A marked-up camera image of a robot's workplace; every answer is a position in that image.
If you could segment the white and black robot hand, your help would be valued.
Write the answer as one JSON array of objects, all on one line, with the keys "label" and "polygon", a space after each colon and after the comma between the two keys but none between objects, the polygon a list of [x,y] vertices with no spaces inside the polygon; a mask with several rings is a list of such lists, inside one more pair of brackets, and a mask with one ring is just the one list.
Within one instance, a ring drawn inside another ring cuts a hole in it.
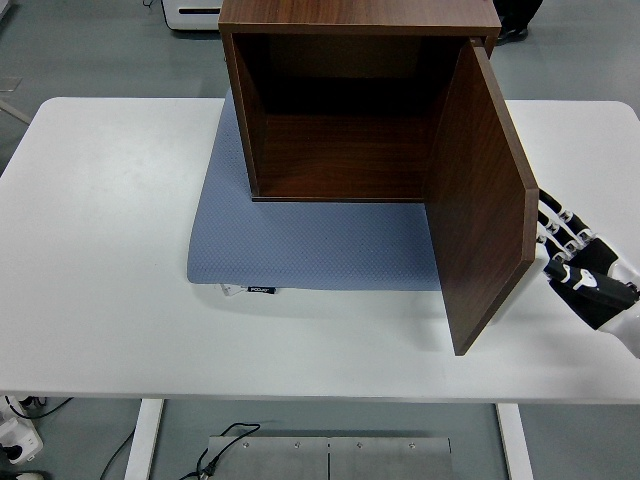
[{"label": "white and black robot hand", "polygon": [[540,190],[539,200],[552,212],[538,212],[549,286],[589,327],[638,357],[639,271],[552,195]]}]

